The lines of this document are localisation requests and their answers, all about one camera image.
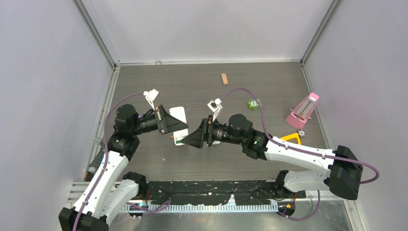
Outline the large white remote control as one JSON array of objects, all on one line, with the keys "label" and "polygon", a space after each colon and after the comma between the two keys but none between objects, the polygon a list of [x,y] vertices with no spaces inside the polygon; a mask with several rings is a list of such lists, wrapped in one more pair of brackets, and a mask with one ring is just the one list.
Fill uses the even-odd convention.
[{"label": "large white remote control", "polygon": [[187,118],[185,114],[185,108],[183,106],[172,107],[169,109],[169,113],[172,117],[177,119],[176,128],[177,130],[173,132],[172,138],[174,141],[174,146],[182,146],[184,143],[182,140],[189,135],[188,126],[183,126],[181,123],[187,123]]}]

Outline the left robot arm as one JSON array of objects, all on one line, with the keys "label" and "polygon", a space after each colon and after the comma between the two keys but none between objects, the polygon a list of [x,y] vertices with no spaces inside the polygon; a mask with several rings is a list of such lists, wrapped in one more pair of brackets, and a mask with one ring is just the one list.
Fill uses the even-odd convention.
[{"label": "left robot arm", "polygon": [[151,131],[168,134],[188,128],[188,124],[170,115],[158,105],[140,116],[133,105],[118,107],[114,133],[106,141],[106,153],[86,190],[72,208],[64,207],[59,216],[63,231],[107,231],[122,208],[132,198],[147,195],[146,177],[136,172],[124,175],[114,184],[140,144],[138,135]]}]

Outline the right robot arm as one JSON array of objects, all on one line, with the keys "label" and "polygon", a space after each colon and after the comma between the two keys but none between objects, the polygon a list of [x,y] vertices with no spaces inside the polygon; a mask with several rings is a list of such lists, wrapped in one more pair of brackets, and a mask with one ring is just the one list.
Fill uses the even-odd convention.
[{"label": "right robot arm", "polygon": [[253,128],[242,114],[235,114],[221,124],[210,115],[182,143],[201,149],[215,141],[237,144],[252,159],[280,161],[303,168],[305,172],[282,170],[275,183],[275,193],[288,197],[298,191],[323,190],[346,200],[356,200],[361,184],[363,166],[346,146],[319,149],[284,141]]}]

